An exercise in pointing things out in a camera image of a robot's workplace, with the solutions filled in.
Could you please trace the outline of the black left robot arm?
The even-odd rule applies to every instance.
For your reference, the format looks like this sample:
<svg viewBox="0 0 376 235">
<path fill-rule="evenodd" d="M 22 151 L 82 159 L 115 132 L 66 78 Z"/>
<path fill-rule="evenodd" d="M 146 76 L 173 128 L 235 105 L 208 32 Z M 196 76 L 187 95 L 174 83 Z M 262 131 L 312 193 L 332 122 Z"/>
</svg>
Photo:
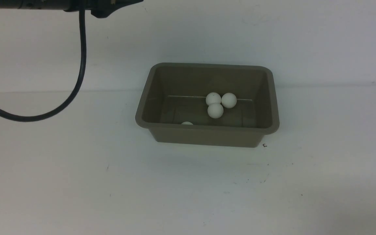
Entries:
<svg viewBox="0 0 376 235">
<path fill-rule="evenodd" d="M 107 18 L 113 12 L 142 0 L 0 0 L 0 9 L 44 9 L 75 12 L 89 10 L 96 18 Z"/>
</svg>

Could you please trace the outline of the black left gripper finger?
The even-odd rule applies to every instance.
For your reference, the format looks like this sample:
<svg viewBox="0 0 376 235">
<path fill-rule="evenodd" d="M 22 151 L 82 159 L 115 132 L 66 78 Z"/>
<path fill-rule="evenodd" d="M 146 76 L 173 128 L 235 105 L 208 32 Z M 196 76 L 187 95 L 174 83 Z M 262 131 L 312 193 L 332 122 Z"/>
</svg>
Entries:
<svg viewBox="0 0 376 235">
<path fill-rule="evenodd" d="M 90 10 L 96 18 L 107 18 L 118 9 L 143 2 L 143 0 L 96 0 Z"/>
</svg>

